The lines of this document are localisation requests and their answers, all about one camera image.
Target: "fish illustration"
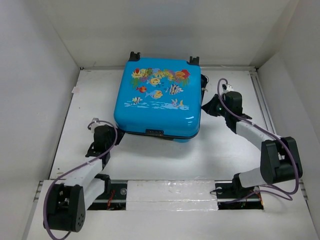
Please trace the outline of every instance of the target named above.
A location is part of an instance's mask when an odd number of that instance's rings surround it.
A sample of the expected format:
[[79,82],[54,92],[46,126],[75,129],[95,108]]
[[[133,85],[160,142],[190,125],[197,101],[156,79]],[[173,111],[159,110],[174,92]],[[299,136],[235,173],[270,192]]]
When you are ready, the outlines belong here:
[[160,90],[154,90],[152,92],[146,92],[145,97],[148,97],[148,96],[152,97],[153,99],[159,99],[163,96],[163,93]]
[[147,84],[151,84],[154,87],[156,85],[158,85],[159,83],[160,83],[160,79],[156,78],[156,77],[149,79],[148,82],[147,82]]
[[171,104],[176,108],[182,107],[184,105],[184,101],[183,100],[180,101],[179,105],[177,104],[178,103],[178,99],[175,99],[175,100],[171,99],[171,101],[172,101]]
[[170,95],[175,95],[175,94],[183,92],[182,88],[179,87],[177,84],[172,84],[170,88],[167,87],[165,92],[167,93],[168,91],[169,91]]
[[136,90],[139,90],[139,92],[143,94],[145,91],[147,91],[147,88],[145,86],[141,86],[137,87]]
[[139,96],[136,96],[136,97],[132,98],[132,102],[133,102],[134,105],[140,103],[141,101],[142,101],[142,98],[139,97]]

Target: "screw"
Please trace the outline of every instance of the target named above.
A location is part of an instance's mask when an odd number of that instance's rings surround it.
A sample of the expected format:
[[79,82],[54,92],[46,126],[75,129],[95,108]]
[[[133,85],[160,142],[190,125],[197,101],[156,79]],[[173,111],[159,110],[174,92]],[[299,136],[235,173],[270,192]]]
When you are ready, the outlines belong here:
[[126,195],[127,194],[127,189],[126,188],[121,188],[120,194],[121,195]]
[[222,194],[222,191],[217,191],[217,190],[222,190],[222,187],[218,186],[216,189],[215,189],[215,192],[217,194]]

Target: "blue lunch box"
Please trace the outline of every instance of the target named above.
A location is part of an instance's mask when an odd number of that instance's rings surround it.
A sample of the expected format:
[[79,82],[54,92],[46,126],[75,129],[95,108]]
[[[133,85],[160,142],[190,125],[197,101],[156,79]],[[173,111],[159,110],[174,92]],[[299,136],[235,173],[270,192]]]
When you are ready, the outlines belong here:
[[115,104],[115,122],[130,134],[191,139],[200,128],[204,82],[199,57],[188,62],[140,58],[139,52],[131,52]]

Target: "cable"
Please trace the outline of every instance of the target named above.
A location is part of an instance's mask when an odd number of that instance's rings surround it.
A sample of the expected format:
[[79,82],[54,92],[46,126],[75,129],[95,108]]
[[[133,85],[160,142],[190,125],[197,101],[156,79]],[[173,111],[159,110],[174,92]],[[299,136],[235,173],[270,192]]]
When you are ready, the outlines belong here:
[[211,195],[215,195],[215,196],[217,196],[217,194],[214,194],[214,193],[216,193],[217,192],[217,190],[216,189],[214,189],[214,190],[212,190],[211,192],[210,192],[210,194]]
[[61,180],[63,177],[65,177],[66,175],[78,170],[78,169],[81,169],[82,167],[88,165],[88,164],[91,164],[93,162],[95,162],[96,160],[98,160],[99,158],[103,157],[104,155],[106,155],[108,152],[110,152],[110,150],[116,145],[116,142],[117,142],[117,139],[118,139],[118,131],[116,129],[116,127],[108,122],[108,121],[103,121],[103,120],[97,120],[97,121],[92,121],[89,123],[89,125],[87,126],[88,129],[90,129],[90,126],[94,123],[105,123],[105,124],[108,124],[110,125],[111,127],[113,127],[114,131],[115,131],[115,138],[114,138],[114,142],[113,144],[109,147],[108,150],[106,150],[104,153],[100,154],[99,156],[91,159],[90,161],[87,161],[67,172],[65,172],[64,174],[62,174],[61,176],[57,177],[55,180],[53,180],[53,182],[51,183],[51,185],[49,186],[47,192],[46,192],[46,195],[45,195],[45,198],[44,198],[44,203],[43,203],[43,224],[44,224],[44,228],[46,230],[46,232],[49,234],[50,238],[53,239],[53,240],[65,240],[69,235],[70,235],[70,231],[63,237],[63,238],[56,238],[53,233],[51,232],[51,229],[49,228],[49,223],[48,223],[48,219],[47,219],[47,204],[48,204],[48,198],[49,198],[49,194],[52,190],[52,188],[54,187],[54,185],[56,184],[57,181]]
[[204,77],[206,79],[206,83],[209,83],[209,77],[208,76],[201,74],[201,77]]
[[284,196],[281,196],[281,195],[279,195],[279,194],[277,194],[277,193],[274,193],[274,192],[272,192],[272,191],[257,190],[257,191],[254,191],[254,192],[248,194],[248,195],[245,196],[245,197],[242,197],[242,198],[239,198],[239,199],[236,199],[236,200],[233,200],[233,201],[228,201],[228,202],[226,202],[226,203],[229,203],[229,204],[231,204],[231,203],[236,203],[236,202],[238,202],[238,201],[241,201],[241,200],[243,200],[243,199],[246,199],[246,198],[250,197],[250,196],[253,195],[253,194],[258,194],[258,193],[273,194],[273,195],[276,195],[276,196],[278,196],[278,197],[280,197],[280,198],[283,198],[283,199],[292,201],[293,199],[292,199],[292,197],[291,197],[290,195],[295,194],[295,193],[298,191],[298,189],[299,189],[299,173],[298,173],[298,169],[297,169],[297,166],[296,166],[296,163],[295,163],[295,160],[294,160],[294,157],[293,157],[292,153],[290,152],[290,150],[289,150],[289,148],[286,146],[286,144],[285,144],[277,135],[273,134],[272,132],[269,132],[268,130],[265,130],[264,128],[262,128],[262,127],[260,127],[260,126],[258,126],[258,125],[256,125],[256,124],[254,124],[252,121],[250,121],[250,120],[248,120],[248,119],[246,119],[246,118],[244,118],[244,117],[241,117],[241,116],[236,115],[235,113],[233,113],[233,112],[226,106],[226,104],[224,103],[223,97],[220,95],[220,84],[221,84],[222,81],[225,81],[225,83],[228,84],[228,80],[225,79],[225,78],[221,78],[221,79],[219,79],[218,84],[217,84],[217,94],[218,94],[220,103],[222,104],[222,106],[224,107],[224,109],[225,109],[228,113],[230,113],[232,116],[234,116],[235,118],[237,118],[237,119],[239,119],[239,120],[241,120],[241,121],[244,121],[244,122],[252,125],[252,126],[255,127],[256,129],[260,130],[261,132],[263,132],[263,133],[269,135],[270,137],[276,139],[276,140],[282,145],[282,147],[284,148],[284,150],[286,151],[286,153],[288,154],[288,156],[289,156],[289,158],[290,158],[290,161],[291,161],[291,164],[292,164],[292,167],[293,167],[293,171],[294,171],[294,178],[295,178],[295,187],[294,187],[294,190],[293,190],[293,191],[290,191],[290,192],[285,191],[285,190],[282,190],[281,188],[279,188],[279,187],[277,187],[277,186],[275,186],[275,185],[273,185],[273,184],[271,184],[271,185],[263,185],[263,186],[262,186],[262,187],[266,187],[266,188],[270,188],[270,189],[277,190],[277,191],[285,194],[288,198],[287,198],[287,197],[284,197]]
[[111,201],[112,201],[112,199],[114,198],[115,193],[116,193],[116,191],[115,191],[115,190],[112,190],[112,192],[111,192],[111,197],[109,198],[109,200],[108,200],[108,202],[107,202],[107,204],[106,204],[106,205],[107,205],[107,207],[106,207],[107,210],[110,208]]

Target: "white platform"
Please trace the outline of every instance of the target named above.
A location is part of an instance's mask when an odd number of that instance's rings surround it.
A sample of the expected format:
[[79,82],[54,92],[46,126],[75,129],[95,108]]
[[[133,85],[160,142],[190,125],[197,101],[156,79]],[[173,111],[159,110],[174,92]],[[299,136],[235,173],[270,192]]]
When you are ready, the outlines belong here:
[[[242,93],[244,112],[257,124],[265,125],[248,71],[203,70],[202,73],[210,79],[204,103],[217,92],[219,78],[227,78],[234,90]],[[93,135],[86,127],[94,117],[114,123],[113,111],[121,77],[122,70],[81,71],[75,89],[78,93],[73,95],[50,178],[88,160],[84,156]],[[258,149],[231,132],[222,117],[205,113],[201,115],[199,134],[188,143],[126,134],[120,145],[111,151],[105,170],[111,179],[204,179],[207,181],[201,184],[203,191],[199,194],[204,205],[189,211],[190,204],[179,204],[179,201],[195,200],[196,181],[185,188],[189,192],[183,190],[182,198],[173,196],[163,181],[130,181],[130,203],[126,211],[89,211],[81,232],[72,234],[69,239],[318,239],[300,190],[291,202],[262,194],[264,210],[216,210],[217,202],[209,194],[209,180],[214,189],[213,180],[231,180],[234,174],[259,164]],[[50,239],[42,225],[43,199],[49,182],[43,185],[28,240]],[[294,183],[285,182],[280,186],[291,190]],[[174,205],[162,204],[169,201],[174,201]]]
[[[56,153],[51,179],[88,161],[85,158],[93,134],[87,130],[92,118],[114,122],[114,109],[122,70],[81,71],[78,93],[73,95]],[[227,78],[243,95],[244,112],[264,125],[248,71],[203,71],[210,78],[208,102],[217,92],[217,82]],[[260,164],[260,152],[226,127],[222,117],[201,115],[200,131],[188,143],[126,134],[111,152],[106,173],[114,180],[230,180],[234,174]]]

